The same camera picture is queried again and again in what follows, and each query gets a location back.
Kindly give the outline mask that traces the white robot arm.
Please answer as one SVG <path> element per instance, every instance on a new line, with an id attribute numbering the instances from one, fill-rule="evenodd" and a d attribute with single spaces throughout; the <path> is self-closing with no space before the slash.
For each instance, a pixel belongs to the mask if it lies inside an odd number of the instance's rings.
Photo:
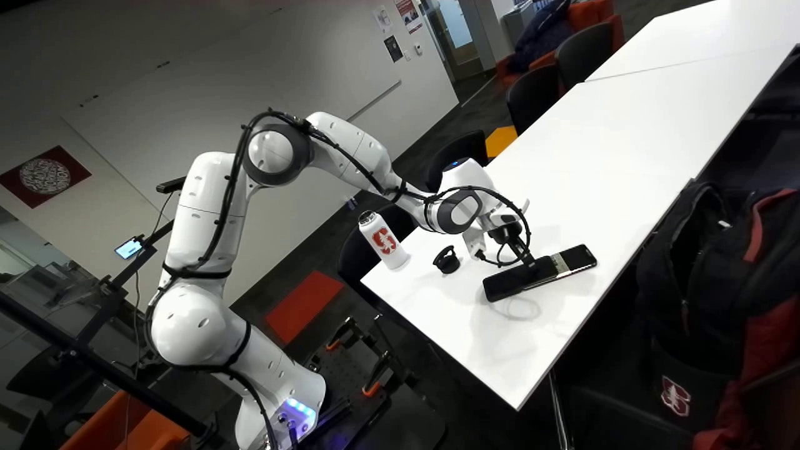
<path id="1" fill-rule="evenodd" d="M 456 165 L 444 190 L 424 193 L 396 173 L 379 139 L 331 113 L 264 109 L 236 146 L 201 151 L 183 180 L 149 299 L 149 343 L 168 365 L 206 369 L 241 395 L 238 450 L 294 450 L 327 400 L 324 374 L 293 360 L 226 299 L 228 278 L 254 255 L 253 198 L 307 170 L 398 204 L 427 233 L 494 236 L 526 223 L 477 161 Z"/>

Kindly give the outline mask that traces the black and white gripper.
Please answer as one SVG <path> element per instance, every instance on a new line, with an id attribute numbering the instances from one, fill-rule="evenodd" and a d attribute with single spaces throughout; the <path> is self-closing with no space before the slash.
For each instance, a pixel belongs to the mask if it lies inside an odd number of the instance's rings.
<path id="1" fill-rule="evenodd" d="M 514 203 L 501 203 L 482 213 L 464 233 L 462 241 L 477 259 L 494 259 L 501 268 L 531 265 L 531 224 Z"/>

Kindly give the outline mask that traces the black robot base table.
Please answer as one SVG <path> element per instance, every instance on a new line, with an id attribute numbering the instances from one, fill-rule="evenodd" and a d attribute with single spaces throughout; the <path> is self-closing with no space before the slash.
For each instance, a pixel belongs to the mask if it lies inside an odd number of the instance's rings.
<path id="1" fill-rule="evenodd" d="M 416 389 L 396 354 L 393 385 L 364 400 L 333 374 L 324 340 L 304 356 L 304 365 L 327 381 L 316 425 L 303 421 L 301 405 L 291 405 L 271 415 L 254 450 L 441 450 L 447 425 Z"/>

